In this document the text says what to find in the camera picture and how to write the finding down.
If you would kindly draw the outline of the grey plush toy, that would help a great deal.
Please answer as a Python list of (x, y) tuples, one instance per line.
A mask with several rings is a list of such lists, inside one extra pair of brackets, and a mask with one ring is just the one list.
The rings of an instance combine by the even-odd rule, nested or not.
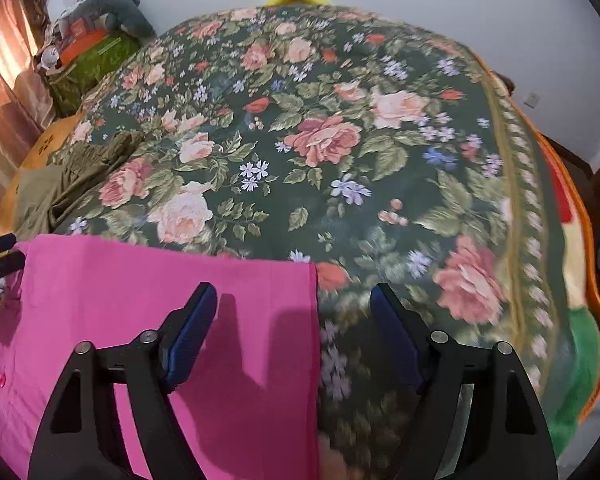
[(134, 0), (84, 0), (59, 19), (61, 36), (67, 36), (71, 25), (80, 18), (88, 22), (103, 15), (106, 16), (106, 32), (121, 29), (140, 41), (153, 40), (156, 36), (155, 29)]

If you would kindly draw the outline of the green fabric storage bag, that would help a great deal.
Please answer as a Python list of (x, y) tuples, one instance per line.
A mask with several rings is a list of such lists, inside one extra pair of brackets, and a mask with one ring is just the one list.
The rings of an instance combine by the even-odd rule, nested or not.
[(55, 73), (47, 73), (46, 84), (58, 116), (76, 114), (84, 96), (138, 50), (140, 43), (120, 32), (100, 40)]

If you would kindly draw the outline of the pink striped curtain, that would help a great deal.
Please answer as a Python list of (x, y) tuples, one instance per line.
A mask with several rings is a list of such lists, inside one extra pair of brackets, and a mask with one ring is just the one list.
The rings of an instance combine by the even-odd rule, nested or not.
[(48, 0), (0, 0), (0, 203), (33, 144), (55, 117), (34, 69), (50, 24)]

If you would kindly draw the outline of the orange box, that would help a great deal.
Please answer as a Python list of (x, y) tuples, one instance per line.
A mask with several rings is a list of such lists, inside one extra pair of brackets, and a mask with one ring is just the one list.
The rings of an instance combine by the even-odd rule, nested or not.
[(79, 55), (99, 44), (106, 36), (105, 29), (96, 29), (79, 37), (67, 36), (61, 39), (57, 45), (60, 65), (70, 64)]

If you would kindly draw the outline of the olive green shorts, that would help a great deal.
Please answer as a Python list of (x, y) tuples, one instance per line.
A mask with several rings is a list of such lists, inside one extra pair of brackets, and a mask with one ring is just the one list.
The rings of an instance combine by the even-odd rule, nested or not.
[(18, 242), (53, 233), (81, 198), (135, 152), (143, 136), (119, 132), (107, 145), (76, 141), (61, 162), (24, 170), (19, 177), (14, 219)]

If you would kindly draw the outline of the floral dark green bedspread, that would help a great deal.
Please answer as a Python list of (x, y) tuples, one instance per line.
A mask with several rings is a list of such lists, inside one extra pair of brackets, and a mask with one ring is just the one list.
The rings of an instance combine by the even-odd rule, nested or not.
[(415, 407), (372, 333), (380, 282), (462, 344), (511, 342), (566, 446), (550, 168), (468, 47), (336, 6), (207, 14), (138, 51), (83, 110), (72, 143), (142, 140), (59, 233), (316, 267), (318, 426), (346, 474), (379, 478)]

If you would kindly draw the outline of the brown wooden board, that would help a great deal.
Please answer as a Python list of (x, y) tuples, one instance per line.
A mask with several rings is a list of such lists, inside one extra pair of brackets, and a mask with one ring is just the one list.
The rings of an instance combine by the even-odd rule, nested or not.
[(22, 170), (45, 167), (50, 154), (60, 149), (61, 145), (70, 136), (73, 128), (82, 120), (82, 117), (83, 114), (78, 113), (52, 122), (23, 159), (22, 164), (16, 170), (15, 177), (6, 188), (6, 192), (0, 203), (0, 236), (12, 232), (12, 228), (14, 227), (20, 172)]

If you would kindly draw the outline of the white wall socket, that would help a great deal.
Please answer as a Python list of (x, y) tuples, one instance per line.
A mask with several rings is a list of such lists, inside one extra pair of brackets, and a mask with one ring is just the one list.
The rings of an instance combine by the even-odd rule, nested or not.
[(533, 91), (530, 91), (524, 98), (524, 105), (535, 108), (539, 104), (540, 97)]

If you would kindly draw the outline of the colourful fleece blanket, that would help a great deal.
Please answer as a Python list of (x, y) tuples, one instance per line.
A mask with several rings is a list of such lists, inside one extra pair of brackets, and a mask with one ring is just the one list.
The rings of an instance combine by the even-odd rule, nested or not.
[(492, 125), (510, 187), (514, 347), (562, 455), (600, 398), (600, 293), (590, 217), (550, 144), (481, 58)]

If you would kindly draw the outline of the pink pants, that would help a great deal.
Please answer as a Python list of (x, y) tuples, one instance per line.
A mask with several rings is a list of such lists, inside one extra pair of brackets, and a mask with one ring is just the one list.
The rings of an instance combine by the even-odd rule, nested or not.
[(320, 336), (311, 263), (204, 257), (94, 236), (18, 245), (0, 297), (0, 457), (30, 468), (76, 347), (148, 344), (209, 479), (315, 479)]

